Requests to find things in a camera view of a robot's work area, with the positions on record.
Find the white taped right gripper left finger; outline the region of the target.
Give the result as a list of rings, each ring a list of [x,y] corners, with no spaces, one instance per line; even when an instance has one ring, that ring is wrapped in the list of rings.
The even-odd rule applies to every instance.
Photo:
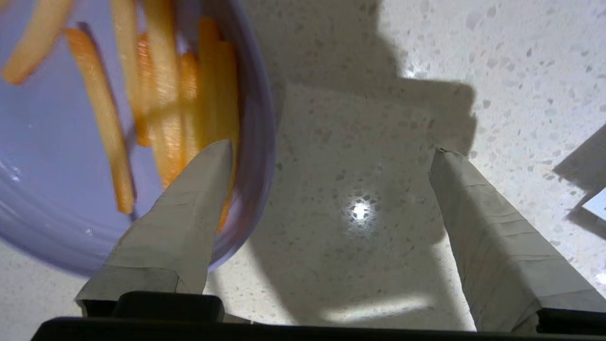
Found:
[[[228,140],[203,149],[117,240],[76,295],[83,315],[100,315],[133,291],[203,292],[229,188],[232,149]]]

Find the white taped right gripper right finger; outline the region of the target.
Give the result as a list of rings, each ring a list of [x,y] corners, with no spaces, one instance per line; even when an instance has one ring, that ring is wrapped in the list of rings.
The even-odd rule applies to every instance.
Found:
[[[465,156],[437,149],[430,184],[479,332],[604,332],[605,298]]]

